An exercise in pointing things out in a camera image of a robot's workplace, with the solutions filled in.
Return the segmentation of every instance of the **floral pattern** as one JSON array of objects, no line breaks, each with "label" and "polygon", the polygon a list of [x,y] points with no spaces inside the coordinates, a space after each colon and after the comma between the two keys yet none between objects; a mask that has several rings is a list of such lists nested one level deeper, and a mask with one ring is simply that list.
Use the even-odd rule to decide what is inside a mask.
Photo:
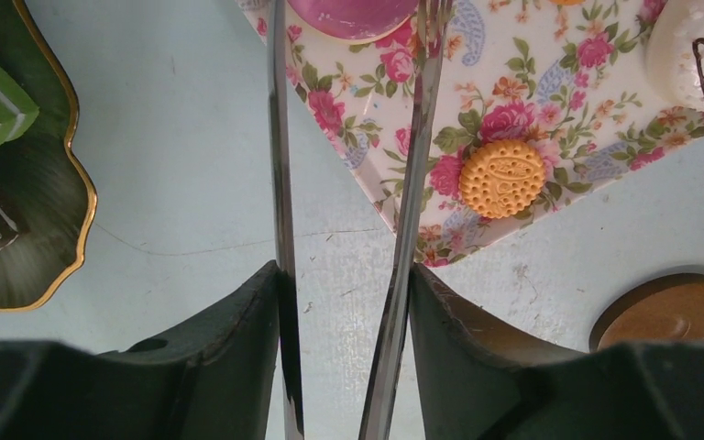
[{"label": "floral pattern", "polygon": [[[267,2],[238,0],[267,33]],[[465,256],[704,137],[704,113],[673,107],[646,85],[642,59],[666,0],[456,0],[423,191],[417,260]],[[414,20],[348,46],[288,14],[287,75],[346,166],[397,229],[411,136]],[[462,202],[464,160],[492,140],[538,150],[547,182],[512,218]]]}]

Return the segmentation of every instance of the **table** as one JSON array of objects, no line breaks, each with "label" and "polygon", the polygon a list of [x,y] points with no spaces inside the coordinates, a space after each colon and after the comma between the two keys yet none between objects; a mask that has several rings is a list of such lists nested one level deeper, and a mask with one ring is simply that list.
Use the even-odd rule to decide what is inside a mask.
[{"label": "table", "polygon": [[[85,265],[47,305],[0,313],[0,338],[125,349],[273,258],[265,48],[232,0],[28,6],[79,94],[74,150],[100,204]],[[395,240],[290,98],[307,438],[352,439]],[[586,349],[613,299],[679,270],[704,271],[704,139],[436,272],[513,325]],[[393,439],[423,437],[410,344]],[[268,439],[282,438],[274,385]]]}]

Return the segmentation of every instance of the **green plate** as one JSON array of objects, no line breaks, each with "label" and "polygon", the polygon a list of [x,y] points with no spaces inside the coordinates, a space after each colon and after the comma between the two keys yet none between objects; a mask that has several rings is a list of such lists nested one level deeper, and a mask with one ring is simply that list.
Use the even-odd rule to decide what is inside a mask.
[{"label": "green plate", "polygon": [[0,252],[0,312],[18,312],[41,306],[83,264],[96,194],[72,154],[76,93],[23,0],[0,0],[0,66],[40,109],[0,147],[0,188],[30,228]]}]

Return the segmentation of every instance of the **bowl rim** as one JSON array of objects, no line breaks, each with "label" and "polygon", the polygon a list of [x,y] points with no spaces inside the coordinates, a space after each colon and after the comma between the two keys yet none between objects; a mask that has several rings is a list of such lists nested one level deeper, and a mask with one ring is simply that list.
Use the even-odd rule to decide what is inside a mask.
[{"label": "bowl rim", "polygon": [[31,13],[28,11],[25,0],[12,0],[12,5],[15,7],[17,14],[20,15],[20,19],[23,20],[23,24],[26,25],[28,33],[37,44],[42,55],[44,55],[44,58],[58,76],[60,85],[66,92],[66,98],[69,100],[69,125],[66,127],[66,133],[63,136],[63,147],[66,150],[66,156],[69,158],[69,161],[74,166],[74,169],[77,170],[77,173],[82,178],[82,182],[84,182],[85,190],[87,191],[87,211],[85,212],[84,219],[82,220],[80,235],[77,238],[77,256],[73,263],[67,266],[66,269],[64,269],[49,285],[44,293],[42,293],[41,296],[39,296],[33,303],[21,307],[0,308],[0,313],[27,312],[38,309],[44,305],[44,303],[49,301],[61,284],[63,284],[67,278],[69,278],[84,264],[85,245],[87,244],[87,237],[90,233],[90,228],[93,226],[95,209],[98,205],[98,194],[95,190],[95,186],[93,185],[93,181],[91,181],[87,171],[72,152],[72,141],[77,131],[77,124],[80,116],[80,103],[77,99],[77,93],[74,91],[74,87],[69,79],[69,76],[61,66],[61,62],[55,57],[55,54],[52,52],[52,49],[50,49],[50,45],[47,43],[47,40],[45,40],[41,35],[33,16],[31,16]]}]

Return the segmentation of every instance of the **wooden lid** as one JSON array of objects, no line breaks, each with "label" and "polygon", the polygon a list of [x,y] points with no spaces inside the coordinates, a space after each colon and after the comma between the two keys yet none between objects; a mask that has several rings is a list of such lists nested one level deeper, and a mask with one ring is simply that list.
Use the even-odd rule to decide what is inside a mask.
[{"label": "wooden lid", "polygon": [[704,275],[670,275],[625,293],[595,323],[589,349],[636,339],[704,340]]}]

